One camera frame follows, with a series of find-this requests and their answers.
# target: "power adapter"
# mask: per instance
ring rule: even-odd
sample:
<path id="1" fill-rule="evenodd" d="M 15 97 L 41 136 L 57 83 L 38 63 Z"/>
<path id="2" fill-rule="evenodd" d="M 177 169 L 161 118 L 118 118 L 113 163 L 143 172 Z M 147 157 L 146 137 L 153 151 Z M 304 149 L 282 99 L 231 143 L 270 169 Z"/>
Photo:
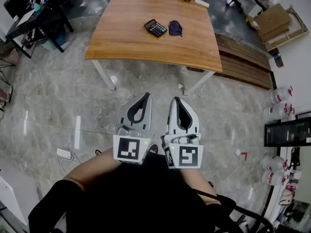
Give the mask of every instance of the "power adapter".
<path id="1" fill-rule="evenodd" d="M 71 160 L 71 159 L 72 159 L 71 152 L 68 151 L 68 150 L 65 149 L 65 148 L 62 148 L 62 147 L 57 148 L 57 155 L 58 155 L 58 156 L 61 156 L 61 157 L 63 157 L 63 158 L 65 158 L 65 159 L 67 159 L 67 160 Z"/>

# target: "cardboard box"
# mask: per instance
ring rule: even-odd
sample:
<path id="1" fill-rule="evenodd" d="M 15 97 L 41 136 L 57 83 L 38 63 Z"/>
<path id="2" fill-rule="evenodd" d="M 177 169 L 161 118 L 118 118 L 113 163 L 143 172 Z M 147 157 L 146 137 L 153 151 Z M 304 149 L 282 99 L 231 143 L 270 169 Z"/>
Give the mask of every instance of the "cardboard box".
<path id="1" fill-rule="evenodd" d="M 260 38 L 262 40 L 262 42 L 266 42 L 268 40 L 271 40 L 273 39 L 274 37 L 284 33 L 284 32 L 287 32 L 289 29 L 288 29 L 288 26 L 289 26 L 289 23 L 287 24 L 284 24 L 272 31 L 270 31 L 269 33 L 266 33 L 264 35 L 262 35 Z"/>
<path id="2" fill-rule="evenodd" d="M 288 25 L 291 21 L 291 18 L 283 9 L 283 7 L 278 3 L 277 5 L 256 16 L 254 21 L 259 26 L 258 35 L 262 37 L 271 31 L 277 30 L 283 25 Z"/>
<path id="3" fill-rule="evenodd" d="M 293 8 L 286 10 L 288 15 L 291 17 L 291 22 L 288 25 L 288 31 L 286 33 L 281 33 L 280 35 L 269 39 L 264 42 L 266 49 L 271 51 L 283 44 L 286 44 L 302 35 L 305 35 L 309 32 L 306 25 L 303 23 L 299 15 Z"/>

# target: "gray tile floor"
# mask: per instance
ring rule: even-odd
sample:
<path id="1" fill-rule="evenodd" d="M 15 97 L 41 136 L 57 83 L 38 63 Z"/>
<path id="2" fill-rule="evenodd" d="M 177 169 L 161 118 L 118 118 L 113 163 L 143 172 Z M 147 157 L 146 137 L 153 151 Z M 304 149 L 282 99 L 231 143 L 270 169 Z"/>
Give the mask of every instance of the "gray tile floor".
<path id="1" fill-rule="evenodd" d="M 73 8 L 67 8 L 69 18 L 89 15 L 101 15 L 110 0 L 76 0 Z M 228 33 L 237 39 L 242 39 L 253 46 L 266 51 L 258 34 L 245 23 L 245 15 L 240 14 L 236 5 L 232 3 L 226 7 L 226 0 L 203 0 L 210 4 L 208 13 L 217 33 Z"/>
<path id="2" fill-rule="evenodd" d="M 22 56 L 9 70 L 14 93 L 0 122 L 0 156 L 33 177 L 42 197 L 63 178 L 57 147 L 71 149 L 81 162 L 95 156 L 96 149 L 107 150 L 121 106 L 147 91 L 153 98 L 152 130 L 159 142 L 170 102 L 179 96 L 200 118 L 204 177 L 213 182 L 217 193 L 261 213 L 270 187 L 260 182 L 259 161 L 265 153 L 276 151 L 263 147 L 261 112 L 270 104 L 268 91 L 212 76 L 193 94 L 183 96 L 178 84 L 188 87 L 201 73 L 181 66 L 122 60 L 103 62 L 117 78 L 116 91 L 110 91 L 92 63 L 84 60 L 97 20 L 74 21 L 74 28 L 79 25 L 83 31 L 69 35 L 64 53 L 48 52 L 38 45 L 32 59 Z M 77 117 L 81 117 L 79 131 Z M 248 152 L 247 161 L 236 150 Z M 75 165 L 63 166 L 70 171 Z"/>

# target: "white table leg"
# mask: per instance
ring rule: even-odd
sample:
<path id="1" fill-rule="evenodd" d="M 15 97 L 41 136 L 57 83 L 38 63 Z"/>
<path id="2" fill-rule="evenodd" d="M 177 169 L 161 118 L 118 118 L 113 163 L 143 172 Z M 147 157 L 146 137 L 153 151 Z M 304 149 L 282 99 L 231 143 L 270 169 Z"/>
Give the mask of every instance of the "white table leg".
<path id="1" fill-rule="evenodd" d="M 103 80 L 105 81 L 106 85 L 108 86 L 109 90 L 114 91 L 116 89 L 115 84 L 112 82 L 106 68 L 104 68 L 99 62 L 98 60 L 92 60 L 94 66 L 96 67 L 96 69 L 98 70 L 99 74 L 101 75 L 101 77 L 103 78 Z"/>
<path id="2" fill-rule="evenodd" d="M 203 84 L 209 77 L 211 77 L 215 72 L 214 71 L 204 71 L 203 77 L 191 88 L 186 89 L 184 91 L 184 95 L 187 96 L 191 92 L 193 92 L 196 88 L 198 88 L 201 84 Z"/>

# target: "paper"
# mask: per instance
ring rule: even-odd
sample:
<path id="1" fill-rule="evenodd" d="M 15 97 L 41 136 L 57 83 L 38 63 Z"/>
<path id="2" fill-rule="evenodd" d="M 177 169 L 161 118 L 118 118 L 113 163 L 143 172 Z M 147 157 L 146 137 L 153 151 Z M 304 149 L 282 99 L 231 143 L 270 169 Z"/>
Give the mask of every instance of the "paper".
<path id="1" fill-rule="evenodd" d="M 35 12 L 35 10 L 31 10 L 31 11 L 27 12 L 26 14 L 24 14 L 23 17 L 20 19 L 19 23 L 17 24 L 17 26 L 24 23 L 25 21 L 28 21 L 28 19 L 32 16 L 32 14 L 34 12 Z"/>
<path id="2" fill-rule="evenodd" d="M 194 0 L 194 2 L 196 2 L 196 3 L 200 4 L 200 5 L 205 6 L 206 8 L 209 7 L 209 4 L 207 2 L 202 1 L 202 0 Z"/>

